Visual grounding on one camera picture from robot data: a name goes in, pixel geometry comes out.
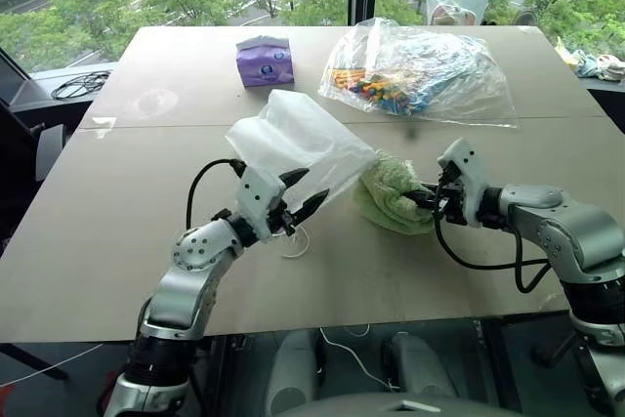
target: black chair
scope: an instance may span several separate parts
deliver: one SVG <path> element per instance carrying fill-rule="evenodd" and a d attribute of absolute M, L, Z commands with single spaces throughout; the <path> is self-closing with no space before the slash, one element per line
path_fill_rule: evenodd
<path fill-rule="evenodd" d="M 28 129 L 0 100 L 0 168 L 3 175 L 0 180 L 0 239 L 3 241 L 0 254 L 61 154 L 64 143 L 63 125 L 46 129 L 44 124 L 38 124 Z M 35 370 L 46 370 L 44 373 L 51 378 L 68 378 L 64 371 L 52 368 L 50 363 L 14 344 L 0 344 L 0 353 Z"/>

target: colorful toy pieces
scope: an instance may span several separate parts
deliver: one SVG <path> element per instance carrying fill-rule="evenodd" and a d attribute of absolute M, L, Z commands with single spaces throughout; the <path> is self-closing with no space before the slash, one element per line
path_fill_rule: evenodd
<path fill-rule="evenodd" d="M 380 73 L 365 79 L 364 68 L 334 68 L 331 73 L 337 88 L 356 93 L 375 107 L 394 114 L 410 113 L 409 99 L 401 90 L 401 80 Z"/>

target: plastic bag on windowsill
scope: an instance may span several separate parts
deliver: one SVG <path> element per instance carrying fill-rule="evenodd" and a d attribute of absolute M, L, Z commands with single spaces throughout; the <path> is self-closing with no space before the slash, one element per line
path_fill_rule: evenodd
<path fill-rule="evenodd" d="M 428 24 L 479 25 L 488 0 L 426 0 Z"/>
<path fill-rule="evenodd" d="M 367 112 L 519 127 L 506 76 L 483 40 L 384 19 L 339 40 L 319 93 Z"/>

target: clear plastic bag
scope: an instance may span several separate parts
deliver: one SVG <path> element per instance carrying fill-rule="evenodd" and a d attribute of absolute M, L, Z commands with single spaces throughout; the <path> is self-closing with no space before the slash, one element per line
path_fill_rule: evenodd
<path fill-rule="evenodd" d="M 488 0 L 426 0 L 428 24 L 479 25 Z"/>
<path fill-rule="evenodd" d="M 310 169 L 284 194 L 292 209 L 317 192 L 330 189 L 326 204 L 355 183 L 376 160 L 373 148 L 311 97 L 285 90 L 271 90 L 259 115 L 236 121 L 226 139 L 248 165 L 276 175 L 296 168 Z"/>
<path fill-rule="evenodd" d="M 519 127 L 506 76 L 483 40 L 384 19 L 339 40 L 319 93 L 367 112 Z"/>

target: white plastic bag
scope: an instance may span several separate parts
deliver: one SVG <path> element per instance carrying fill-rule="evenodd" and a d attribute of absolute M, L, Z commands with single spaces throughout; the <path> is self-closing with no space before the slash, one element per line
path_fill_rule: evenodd
<path fill-rule="evenodd" d="M 488 0 L 426 0 L 428 24 L 480 25 Z"/>
<path fill-rule="evenodd" d="M 376 159 L 373 148 L 311 97 L 285 90 L 272 90 L 259 115 L 235 122 L 226 139 L 248 165 L 276 175 L 296 168 L 310 169 L 284 194 L 291 210 L 325 189 L 330 193 L 324 204 L 329 202 Z"/>

